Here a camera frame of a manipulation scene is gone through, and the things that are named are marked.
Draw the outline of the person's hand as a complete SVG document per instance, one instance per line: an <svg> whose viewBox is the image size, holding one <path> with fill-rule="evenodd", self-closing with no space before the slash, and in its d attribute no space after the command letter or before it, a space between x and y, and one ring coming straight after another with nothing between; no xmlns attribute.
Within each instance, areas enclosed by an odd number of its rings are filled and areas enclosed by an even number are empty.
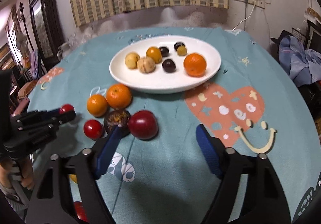
<svg viewBox="0 0 321 224"><path fill-rule="evenodd" d="M34 172L31 160L25 158L19 162L22 173L21 185L28 190L34 187ZM11 173L11 168L13 166L13 161L9 158L3 159L1 161L1 184L5 188L12 188L11 182L9 180L9 175Z"/></svg>

